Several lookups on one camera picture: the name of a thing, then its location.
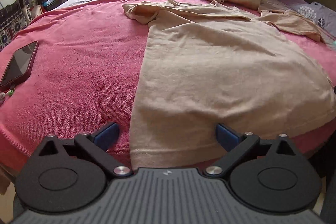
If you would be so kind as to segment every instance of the bed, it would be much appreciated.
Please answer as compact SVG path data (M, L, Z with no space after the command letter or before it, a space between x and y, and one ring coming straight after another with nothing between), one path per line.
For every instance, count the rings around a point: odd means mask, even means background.
M66 0L56 10L34 19L0 53L0 72L3 72L16 49L31 41L40 41L29 80L18 86L14 96L0 107L0 162L3 165L20 170L49 133L72 138L114 121L120 125L121 133L109 153L130 166L131 112L148 27L125 17L121 5L141 1L144 0ZM207 0L178 1L209 3ZM284 9L293 2L276 1ZM307 1L324 4L322 0ZM239 7L259 15L257 11ZM336 50L332 42L317 43L306 36L283 34L316 59L330 81L336 84ZM310 157L335 130L336 119L293 140Z

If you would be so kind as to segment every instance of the pink towel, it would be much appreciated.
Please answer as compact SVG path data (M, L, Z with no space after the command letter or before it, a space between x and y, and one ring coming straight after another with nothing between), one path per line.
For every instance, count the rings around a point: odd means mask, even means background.
M1 51L0 75L15 50L40 42L30 78L0 107L0 162L19 170L48 133L73 138L114 121L121 134L109 153L130 165L129 124L148 27L128 19L121 5L141 1L97 0L44 13ZM288 38L336 83L336 52L306 37ZM314 132L307 147L325 141L332 128ZM300 142L303 152L305 143Z

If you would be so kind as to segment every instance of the floor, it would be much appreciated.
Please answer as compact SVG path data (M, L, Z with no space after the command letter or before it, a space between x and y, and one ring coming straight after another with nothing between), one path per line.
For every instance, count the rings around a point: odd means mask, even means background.
M0 195L0 219L8 223L13 219L14 185L11 184L4 196ZM320 214L324 200L324 191L320 194L313 211Z

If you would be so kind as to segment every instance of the phone screen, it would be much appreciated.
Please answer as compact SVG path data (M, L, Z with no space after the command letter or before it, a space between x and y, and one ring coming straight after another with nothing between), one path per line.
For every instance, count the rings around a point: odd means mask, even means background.
M1 79L0 86L9 83L11 80L23 75L27 71L36 44L37 41L32 42L14 52Z

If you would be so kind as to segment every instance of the metal screw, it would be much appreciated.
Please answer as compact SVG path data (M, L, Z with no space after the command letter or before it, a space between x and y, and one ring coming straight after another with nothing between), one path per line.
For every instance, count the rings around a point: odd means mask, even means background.
M223 169L219 166L209 166L205 170L209 175L219 175L223 172Z
M124 176L127 175L131 170L126 166L118 166L113 169L113 172L117 175Z

